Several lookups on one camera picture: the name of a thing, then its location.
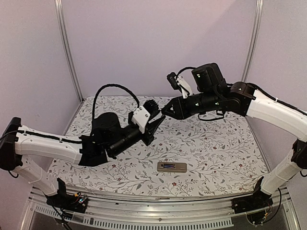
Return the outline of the black battery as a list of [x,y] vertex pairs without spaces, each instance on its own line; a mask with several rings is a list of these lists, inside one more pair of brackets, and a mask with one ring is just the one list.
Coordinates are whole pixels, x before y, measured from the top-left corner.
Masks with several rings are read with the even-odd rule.
[[175,164],[163,164],[163,168],[175,168]]

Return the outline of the white remote control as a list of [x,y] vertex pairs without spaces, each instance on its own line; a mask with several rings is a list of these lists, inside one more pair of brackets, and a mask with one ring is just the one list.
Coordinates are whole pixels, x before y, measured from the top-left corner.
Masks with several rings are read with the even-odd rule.
[[157,170],[168,173],[186,173],[187,164],[181,162],[158,162]]

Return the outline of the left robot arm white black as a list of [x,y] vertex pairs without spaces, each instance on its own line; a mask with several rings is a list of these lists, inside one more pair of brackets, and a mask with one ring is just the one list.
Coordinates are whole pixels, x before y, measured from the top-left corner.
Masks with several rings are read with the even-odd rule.
[[149,146],[164,119],[161,116],[153,121],[151,115],[146,115],[147,123],[142,127],[129,114],[129,124],[121,127],[115,113],[105,113],[93,121],[90,135],[66,137],[30,129],[21,124],[19,117],[14,117],[0,138],[0,168],[19,174],[45,196],[52,197],[61,208],[67,208],[71,197],[66,193],[65,183],[33,162],[32,155],[79,166],[98,166],[109,158],[116,159],[139,141]]

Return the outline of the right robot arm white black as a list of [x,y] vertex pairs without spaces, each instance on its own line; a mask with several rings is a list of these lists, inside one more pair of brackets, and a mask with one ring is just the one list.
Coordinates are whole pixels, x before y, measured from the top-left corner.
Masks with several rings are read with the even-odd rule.
[[280,101],[253,83],[242,81],[226,83],[216,63],[189,67],[196,82],[198,94],[178,73],[170,73],[167,80],[182,96],[171,99],[162,114],[184,120],[195,114],[216,111],[222,119],[226,112],[265,121],[294,135],[292,151],[270,172],[261,177],[248,199],[252,209],[263,205],[280,186],[307,167],[307,114]]

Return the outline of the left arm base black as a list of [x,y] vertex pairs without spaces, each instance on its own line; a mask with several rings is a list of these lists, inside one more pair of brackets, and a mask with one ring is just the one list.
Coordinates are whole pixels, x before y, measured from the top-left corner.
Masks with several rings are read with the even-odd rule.
[[81,192],[70,195],[67,193],[66,184],[60,178],[57,178],[57,182],[58,189],[56,190],[56,194],[45,195],[47,204],[60,209],[84,214],[88,205],[88,196]]

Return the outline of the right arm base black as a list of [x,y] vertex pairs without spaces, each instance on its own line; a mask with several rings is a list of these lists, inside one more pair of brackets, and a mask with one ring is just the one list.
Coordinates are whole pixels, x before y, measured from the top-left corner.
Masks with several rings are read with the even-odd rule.
[[261,177],[254,188],[251,195],[234,198],[231,200],[231,208],[236,214],[265,208],[273,204],[272,196],[261,191]]

